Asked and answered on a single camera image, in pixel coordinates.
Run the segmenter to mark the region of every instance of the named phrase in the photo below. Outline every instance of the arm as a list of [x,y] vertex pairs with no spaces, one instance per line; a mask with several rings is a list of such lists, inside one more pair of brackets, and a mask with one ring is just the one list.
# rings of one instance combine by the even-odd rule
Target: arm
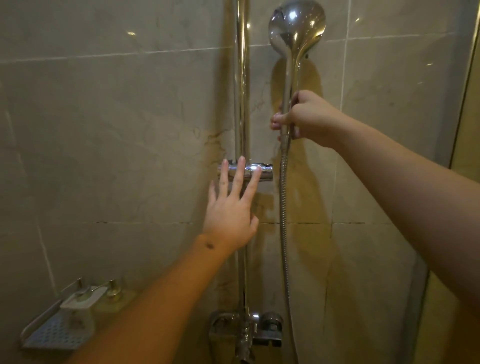
[[105,331],[90,340],[69,364],[155,363],[173,361],[196,302],[225,259],[256,233],[250,207],[260,179],[256,171],[240,198],[245,158],[230,195],[228,163],[222,163],[218,197],[210,184],[204,231],[190,249]]
[[443,168],[309,91],[272,117],[335,149],[430,268],[480,312],[480,184]]

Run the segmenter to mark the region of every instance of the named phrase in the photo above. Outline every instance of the forearm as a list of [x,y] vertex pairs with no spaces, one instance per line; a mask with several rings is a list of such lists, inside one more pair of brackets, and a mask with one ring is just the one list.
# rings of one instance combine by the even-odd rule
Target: forearm
[[337,151],[432,270],[480,311],[480,184],[346,125]]
[[225,258],[205,236],[197,237],[164,276],[69,364],[171,363],[193,307]]

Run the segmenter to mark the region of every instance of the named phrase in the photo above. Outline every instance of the person's left arm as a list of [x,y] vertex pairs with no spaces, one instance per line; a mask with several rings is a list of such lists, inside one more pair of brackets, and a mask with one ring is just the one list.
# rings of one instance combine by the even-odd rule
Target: person's left arm
[[210,184],[204,230],[190,249],[105,331],[76,352],[68,364],[169,364],[196,302],[220,266],[256,233],[251,214],[260,179],[256,171],[242,198],[245,158],[228,195],[228,162],[222,163],[219,193]]

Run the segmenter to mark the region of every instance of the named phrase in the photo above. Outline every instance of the shower faucet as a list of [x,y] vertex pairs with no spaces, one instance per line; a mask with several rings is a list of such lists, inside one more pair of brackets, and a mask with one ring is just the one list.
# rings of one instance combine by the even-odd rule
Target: shower faucet
[[[260,181],[273,180],[271,164],[251,163],[248,153],[247,103],[248,103],[248,44],[247,44],[247,0],[233,0],[234,15],[234,110],[235,110],[235,159],[228,164],[228,179],[233,180],[237,170],[237,161],[244,156],[247,166],[244,172],[244,185],[251,179],[253,171],[261,168]],[[282,112],[290,110],[291,99],[298,83],[300,61],[321,38],[325,30],[323,8],[311,0],[301,0],[282,4],[273,13],[268,31],[270,43],[286,62],[285,89]],[[286,217],[286,173],[288,149],[292,130],[282,126],[280,137],[280,240],[282,250],[283,287],[288,315],[288,327],[292,341],[294,360],[298,363],[290,312],[290,293],[288,287],[287,265],[287,217]],[[213,312],[210,317],[210,343],[234,340],[237,363],[254,363],[253,345],[282,346],[283,319],[275,312],[263,315],[251,313],[248,305],[248,245],[237,252],[239,302],[236,312]]]

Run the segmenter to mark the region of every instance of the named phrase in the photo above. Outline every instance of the handheld shower head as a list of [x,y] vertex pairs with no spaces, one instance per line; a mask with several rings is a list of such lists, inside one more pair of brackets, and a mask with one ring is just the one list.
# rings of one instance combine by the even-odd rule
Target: handheld shower head
[[[293,1],[280,5],[268,24],[270,44],[287,60],[282,113],[290,110],[291,98],[297,88],[298,70],[303,56],[318,43],[325,31],[325,11],[312,0]],[[282,150],[287,150],[289,128],[282,126]]]
[[315,1],[294,1],[280,5],[268,25],[270,43],[285,58],[300,61],[322,37],[325,11]]

